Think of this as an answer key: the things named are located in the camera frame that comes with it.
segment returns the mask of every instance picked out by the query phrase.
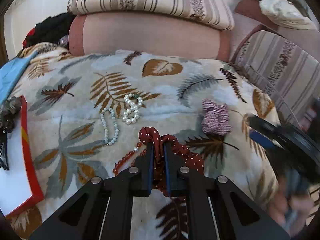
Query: red cloth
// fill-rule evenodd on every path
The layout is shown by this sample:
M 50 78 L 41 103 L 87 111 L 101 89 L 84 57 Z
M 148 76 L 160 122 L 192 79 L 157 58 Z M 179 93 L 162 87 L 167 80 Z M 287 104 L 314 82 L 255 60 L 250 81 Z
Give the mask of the red cloth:
M 167 196 L 166 179 L 164 171 L 164 153 L 163 143 L 170 143 L 172 152 L 181 156 L 184 159 L 185 165 L 190 169 L 196 169 L 200 174 L 203 174 L 204 160 L 197 153 L 190 152 L 189 148 L 180 144 L 177 138 L 167 134 L 160 136 L 159 132 L 154 127 L 143 127 L 139 132 L 140 141 L 147 146 L 149 142 L 153 143 L 154 156 L 154 181 L 153 188 L 160 189 Z
M 32 36 L 33 34 L 35 34 L 35 31 L 36 31 L 36 28 L 33 28 L 31 31 L 28 32 L 27 36 Z M 23 48 L 27 45 L 27 37 L 24 39 L 22 44 L 23 44 Z

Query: blurred hand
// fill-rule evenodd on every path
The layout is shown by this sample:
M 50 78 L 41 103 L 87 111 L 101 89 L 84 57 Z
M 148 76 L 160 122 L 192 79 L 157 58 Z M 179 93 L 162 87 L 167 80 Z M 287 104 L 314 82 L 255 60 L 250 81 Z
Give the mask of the blurred hand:
M 285 198 L 285 190 L 286 180 L 285 178 L 280 178 L 278 191 L 268 203 L 267 212 L 274 221 L 283 227 L 286 222 L 284 214 L 288 211 L 289 206 L 293 210 L 297 211 L 297 219 L 292 223 L 289 231 L 287 231 L 290 236 L 295 236 L 305 226 L 306 219 L 308 218 L 310 211 L 314 206 L 314 202 L 308 195 L 292 196 L 290 200 L 287 201 Z

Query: striped scrunchie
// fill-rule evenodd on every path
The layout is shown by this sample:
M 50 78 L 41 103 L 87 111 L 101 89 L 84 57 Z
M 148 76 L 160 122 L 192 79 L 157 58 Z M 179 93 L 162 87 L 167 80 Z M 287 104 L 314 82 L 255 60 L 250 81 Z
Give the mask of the striped scrunchie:
M 204 133 L 216 133 L 226 135 L 231 132 L 229 125 L 229 114 L 227 104 L 217 105 L 209 99 L 202 100 L 203 109 L 206 115 L 202 121 L 202 131 Z

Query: light blue fabric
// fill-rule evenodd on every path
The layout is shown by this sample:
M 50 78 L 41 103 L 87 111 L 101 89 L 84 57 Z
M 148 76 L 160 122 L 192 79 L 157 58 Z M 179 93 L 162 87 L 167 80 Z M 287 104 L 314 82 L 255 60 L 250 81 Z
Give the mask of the light blue fabric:
M 14 58 L 10 60 L 0 69 L 0 103 L 8 98 L 12 90 L 16 86 L 26 67 L 38 54 L 34 51 L 29 57 L 25 58 Z

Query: metal bolt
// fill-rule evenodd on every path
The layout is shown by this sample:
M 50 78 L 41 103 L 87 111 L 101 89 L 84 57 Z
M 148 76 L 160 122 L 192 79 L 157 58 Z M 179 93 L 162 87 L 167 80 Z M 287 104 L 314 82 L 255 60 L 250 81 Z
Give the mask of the metal bolt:
M 130 169 L 129 169 L 129 172 L 130 173 L 137 173 L 139 171 L 139 169 L 137 168 L 137 167 L 131 167 Z
M 227 183 L 228 178 L 227 178 L 226 176 L 219 176 L 219 177 L 218 177 L 218 181 L 219 181 L 220 183 Z
M 188 172 L 190 171 L 190 169 L 189 169 L 188 167 L 186 167 L 186 166 L 182 166 L 182 167 L 180 168 L 180 171 L 181 171 L 182 173 L 188 173 Z
M 101 181 L 101 178 L 100 178 L 100 177 L 93 177 L 93 178 L 91 179 L 91 183 L 92 183 L 92 184 L 98 184 L 98 183 L 100 183 L 100 181 Z

